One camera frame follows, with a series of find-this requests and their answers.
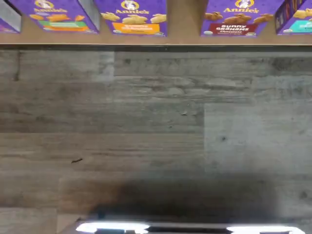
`gray wood panel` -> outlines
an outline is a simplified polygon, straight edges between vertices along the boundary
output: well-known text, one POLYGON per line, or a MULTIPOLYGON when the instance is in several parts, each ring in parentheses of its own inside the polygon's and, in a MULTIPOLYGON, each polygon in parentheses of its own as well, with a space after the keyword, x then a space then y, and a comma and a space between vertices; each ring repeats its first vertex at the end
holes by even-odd
POLYGON ((1 104, 2 133, 201 133, 203 106, 179 103, 1 104))
POLYGON ((202 134, 0 134, 0 168, 62 174, 203 172, 203 143, 202 134))
POLYGON ((116 55, 116 76, 207 76, 250 78, 274 72, 270 58, 124 58, 116 55))
POLYGON ((219 173, 308 175, 309 102, 206 104, 205 152, 219 173))
POLYGON ((305 223, 312 217, 311 59, 1 52, 0 207, 23 220, 0 221, 0 233, 37 234, 55 228, 46 223, 54 222, 53 208, 85 215, 98 205, 112 213, 305 223), (21 208, 44 209, 26 215, 21 208))
POLYGON ((0 87, 0 98, 14 103, 248 102, 247 79, 116 76, 109 83, 18 82, 0 87))
POLYGON ((0 50, 0 82, 18 79, 19 58, 20 53, 17 50, 0 50))
POLYGON ((0 186, 0 207, 55 208, 58 201, 59 177, 34 167, 2 170, 0 186))
POLYGON ((113 52, 22 51, 20 57, 20 80, 95 82, 113 74, 113 52))
POLYGON ((56 209, 0 208, 0 234, 55 234, 56 209))

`red label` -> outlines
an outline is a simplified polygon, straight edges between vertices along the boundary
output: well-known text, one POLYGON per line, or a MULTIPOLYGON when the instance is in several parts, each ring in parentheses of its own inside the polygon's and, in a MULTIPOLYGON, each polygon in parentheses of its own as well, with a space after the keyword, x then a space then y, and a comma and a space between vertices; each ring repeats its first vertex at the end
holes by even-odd
POLYGON ((209 31, 213 34, 225 34, 225 35, 238 35, 238 36, 254 36, 257 24, 222 24, 222 23, 212 23, 210 24, 209 31))

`green label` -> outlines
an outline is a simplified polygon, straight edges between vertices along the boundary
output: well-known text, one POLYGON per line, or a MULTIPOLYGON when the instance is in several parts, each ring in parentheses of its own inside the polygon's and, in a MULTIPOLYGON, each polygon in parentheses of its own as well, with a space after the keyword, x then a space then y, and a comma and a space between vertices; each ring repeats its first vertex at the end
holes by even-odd
POLYGON ((87 26, 85 22, 82 21, 68 21, 68 22, 50 22, 50 21, 43 21, 39 20, 39 22, 43 26, 50 26, 50 27, 64 27, 64 28, 82 28, 87 26))

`purple box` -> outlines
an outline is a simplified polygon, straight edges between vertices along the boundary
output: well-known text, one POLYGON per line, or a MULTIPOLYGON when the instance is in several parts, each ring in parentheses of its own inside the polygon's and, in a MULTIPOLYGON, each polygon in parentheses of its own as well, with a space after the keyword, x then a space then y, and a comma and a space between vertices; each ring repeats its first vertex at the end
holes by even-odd
POLYGON ((256 37, 283 0, 209 0, 202 36, 256 37))
POLYGON ((113 34, 167 36, 166 0, 95 0, 113 34))
POLYGON ((0 33, 19 33, 21 16, 3 0, 0 0, 0 33))
POLYGON ((312 2, 286 0, 275 15, 278 35, 312 34, 312 2))
POLYGON ((93 0, 10 0, 10 2, 46 31, 99 32, 100 14, 93 0))

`annie's logo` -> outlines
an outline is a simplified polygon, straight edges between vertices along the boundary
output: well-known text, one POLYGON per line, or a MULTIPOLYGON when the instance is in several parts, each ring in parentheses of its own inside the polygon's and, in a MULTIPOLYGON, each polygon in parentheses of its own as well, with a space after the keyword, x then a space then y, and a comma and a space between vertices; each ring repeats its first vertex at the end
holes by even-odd
POLYGON ((126 9, 126 10, 116 10, 116 13, 119 14, 132 14, 132 13, 136 13, 136 14, 149 14, 149 11, 146 10, 141 10, 139 11, 139 7, 140 5, 136 2, 136 1, 132 1, 132 0, 125 0, 121 3, 121 7, 126 9))
POLYGON ((224 12, 250 12, 250 13, 259 13, 257 8, 250 9, 249 7, 254 5, 254 0, 237 0, 235 6, 237 8, 226 8, 224 12))
POLYGON ((34 9, 35 12, 67 12, 64 9, 54 9, 54 4, 47 0, 36 0, 35 5, 41 9, 34 9))

